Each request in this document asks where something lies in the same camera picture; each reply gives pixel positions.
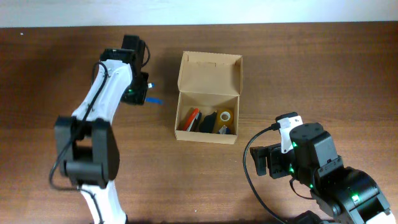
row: wooden surface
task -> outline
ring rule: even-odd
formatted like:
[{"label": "wooden surface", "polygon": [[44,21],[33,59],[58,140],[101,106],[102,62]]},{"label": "wooden surface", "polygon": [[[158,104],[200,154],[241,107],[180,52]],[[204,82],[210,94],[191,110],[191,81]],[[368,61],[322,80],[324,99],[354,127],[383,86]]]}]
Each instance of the wooden surface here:
[{"label": "wooden surface", "polygon": [[[121,165],[119,199],[130,220],[271,220],[242,168],[247,141],[280,114],[297,111],[331,133],[346,166],[367,172],[398,214],[398,23],[0,29],[0,223],[89,223],[77,193],[50,190],[53,124],[90,88],[107,47],[137,34],[150,47],[144,71],[165,105],[120,104],[113,123]],[[176,141],[177,77],[183,50],[241,54],[244,87],[235,145]],[[277,132],[253,146],[280,141]],[[254,185],[276,213],[313,210],[289,178]],[[57,172],[57,182],[68,185]],[[305,187],[295,184],[308,195]]]}]

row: blue object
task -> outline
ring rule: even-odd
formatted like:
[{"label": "blue object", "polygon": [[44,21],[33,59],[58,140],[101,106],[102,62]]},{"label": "blue object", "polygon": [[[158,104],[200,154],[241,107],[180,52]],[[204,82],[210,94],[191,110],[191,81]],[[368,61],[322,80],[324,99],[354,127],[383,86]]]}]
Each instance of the blue object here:
[{"label": "blue object", "polygon": [[147,97],[145,99],[145,102],[148,103],[157,103],[158,105],[163,105],[163,100],[158,99],[158,98],[153,98],[153,97]]}]

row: box lid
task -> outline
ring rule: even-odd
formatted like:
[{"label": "box lid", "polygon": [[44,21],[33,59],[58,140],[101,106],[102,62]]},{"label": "box lid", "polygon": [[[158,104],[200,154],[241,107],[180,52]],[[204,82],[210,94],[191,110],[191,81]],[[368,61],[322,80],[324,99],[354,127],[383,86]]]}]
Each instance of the box lid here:
[{"label": "box lid", "polygon": [[178,89],[182,92],[238,96],[243,89],[243,58],[241,55],[185,51]]}]

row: tape roll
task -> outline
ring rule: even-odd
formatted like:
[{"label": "tape roll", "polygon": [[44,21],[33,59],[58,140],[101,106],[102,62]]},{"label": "tape roll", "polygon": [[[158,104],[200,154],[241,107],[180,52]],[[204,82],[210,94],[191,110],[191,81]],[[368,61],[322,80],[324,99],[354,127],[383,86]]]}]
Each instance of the tape roll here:
[{"label": "tape roll", "polygon": [[224,125],[231,129],[234,121],[234,114],[229,109],[223,109],[217,111],[217,120],[215,125],[215,133],[217,133]]}]

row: cardboard box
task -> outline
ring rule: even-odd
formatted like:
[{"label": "cardboard box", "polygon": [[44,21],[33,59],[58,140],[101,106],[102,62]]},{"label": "cardboard box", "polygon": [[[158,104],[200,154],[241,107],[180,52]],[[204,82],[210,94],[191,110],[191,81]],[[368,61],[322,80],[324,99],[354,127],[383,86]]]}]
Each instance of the cardboard box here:
[{"label": "cardboard box", "polygon": [[[184,52],[178,76],[177,140],[234,144],[238,137],[239,97],[243,89],[241,55]],[[181,131],[190,113],[198,108],[204,117],[215,110],[233,112],[232,134]]]}]

